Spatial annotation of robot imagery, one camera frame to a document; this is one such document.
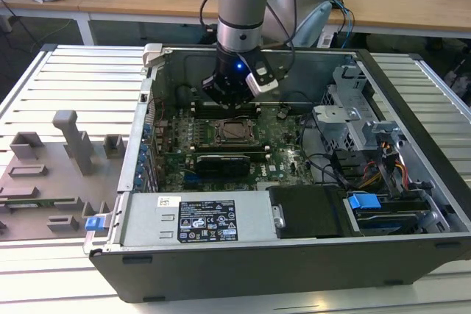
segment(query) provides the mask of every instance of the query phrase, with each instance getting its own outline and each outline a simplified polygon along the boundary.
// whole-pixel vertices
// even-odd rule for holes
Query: robotic arm
[[[259,46],[267,1],[219,0],[216,68],[202,88],[224,108],[277,88],[287,74],[283,66],[272,68]]]

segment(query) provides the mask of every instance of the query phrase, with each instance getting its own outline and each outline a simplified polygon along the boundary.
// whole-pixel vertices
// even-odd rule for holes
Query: red wire
[[[363,175],[363,179],[366,179],[366,173],[368,171],[368,167],[370,167],[371,165],[375,165],[376,163],[375,162],[369,162],[366,167],[365,167],[365,170],[364,170],[364,175]]]
[[[407,172],[407,167],[406,165],[403,165],[404,167],[404,175],[403,175],[403,184],[404,184],[404,188],[406,190],[409,190],[409,186],[407,186],[407,181],[409,179],[409,173]]]

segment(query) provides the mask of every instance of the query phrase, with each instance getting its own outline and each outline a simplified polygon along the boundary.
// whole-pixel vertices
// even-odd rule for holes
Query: desk leg
[[[9,16],[0,16],[0,29],[3,32],[11,32],[12,27],[10,26],[10,22],[8,22]]]
[[[330,48],[334,33],[336,33],[336,26],[324,26],[319,40],[317,41],[317,48]]]
[[[79,31],[82,36],[82,41],[85,46],[95,46],[95,36],[93,35],[90,27],[90,20],[88,18],[76,18],[75,21],[79,25]]]
[[[142,40],[147,39],[146,24],[144,22],[138,22],[139,26],[139,38]]]

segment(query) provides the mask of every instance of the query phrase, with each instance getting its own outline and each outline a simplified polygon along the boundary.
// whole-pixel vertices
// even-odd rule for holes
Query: gray plastic stand
[[[73,215],[49,216],[47,227],[53,232],[77,231],[79,223]]]
[[[103,140],[106,158],[124,158],[126,148],[121,135],[106,135]]]
[[[38,157],[33,149],[41,146],[44,145],[35,132],[19,132],[10,144],[10,148],[19,160],[36,160]]]
[[[87,176],[93,170],[91,143],[87,135],[80,134],[76,122],[77,113],[74,110],[58,110],[52,119],[52,124],[64,134],[68,153],[74,157],[82,175]]]

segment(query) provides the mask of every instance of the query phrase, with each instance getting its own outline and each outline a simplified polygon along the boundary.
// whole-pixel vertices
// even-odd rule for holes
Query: white slatted table
[[[45,141],[62,140],[51,124],[58,109],[76,110],[79,128],[86,129],[92,140],[101,140],[110,129],[127,136],[142,79],[141,52],[137,47],[59,46],[52,53],[40,53],[0,105],[1,165],[11,158],[9,144],[18,130],[37,130]],[[417,90],[409,93],[408,88],[427,88],[421,91],[424,97],[407,98],[424,124],[439,125],[433,117],[440,115],[439,123],[460,124],[466,131],[469,122],[461,112],[456,115],[456,109],[463,107],[451,93],[445,97],[444,88],[435,94],[433,88],[439,85],[431,85],[433,72],[425,75],[424,69],[396,65],[418,65],[407,56],[378,54],[375,58],[404,95],[418,97]],[[427,101],[428,95],[439,103]],[[463,152],[461,142],[467,141],[438,130],[432,136],[452,162],[453,155]],[[471,313],[471,262],[464,261],[448,263],[412,286],[127,304],[88,261],[82,242],[30,241],[24,247],[0,243],[0,313]]]

